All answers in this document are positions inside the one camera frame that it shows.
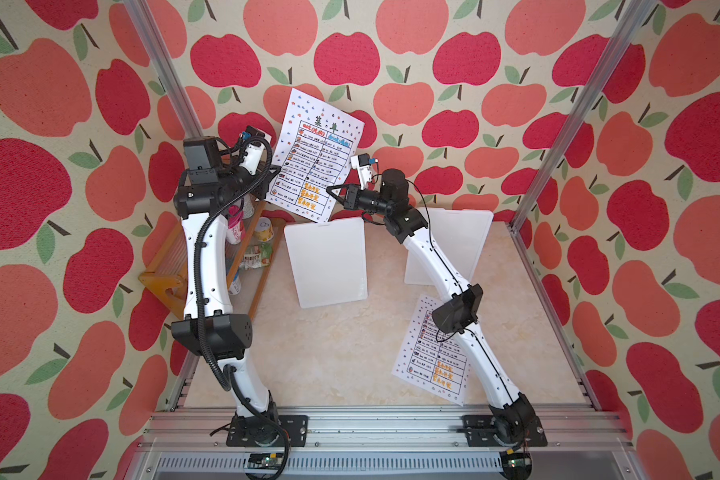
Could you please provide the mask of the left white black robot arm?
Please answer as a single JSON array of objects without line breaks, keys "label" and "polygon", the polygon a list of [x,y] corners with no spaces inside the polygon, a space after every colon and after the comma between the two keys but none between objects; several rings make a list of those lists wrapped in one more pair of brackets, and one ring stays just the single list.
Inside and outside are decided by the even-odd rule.
[{"label": "left white black robot arm", "polygon": [[189,166],[180,176],[174,206],[186,242],[187,298],[172,336],[203,358],[221,388],[234,394],[230,430],[271,444],[281,435],[277,408],[246,355],[252,322],[231,303],[225,253],[230,208],[259,193],[277,172],[272,147],[267,135],[245,133],[234,146],[219,137],[190,138],[184,152]]}]

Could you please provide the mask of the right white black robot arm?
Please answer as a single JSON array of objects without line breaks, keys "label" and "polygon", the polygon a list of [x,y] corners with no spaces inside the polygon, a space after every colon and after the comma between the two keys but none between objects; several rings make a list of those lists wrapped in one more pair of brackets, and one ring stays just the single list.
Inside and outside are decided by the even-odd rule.
[{"label": "right white black robot arm", "polygon": [[424,267],[442,298],[432,312],[434,324],[447,339],[457,342],[476,368],[492,414],[488,431],[499,444],[515,448],[536,431],[540,421],[527,396],[500,365],[478,323],[481,286],[462,276],[435,241],[429,213],[410,202],[412,185],[402,171],[389,169],[381,174],[378,191],[339,184],[328,186],[326,192],[346,210],[382,217],[386,230]]}]

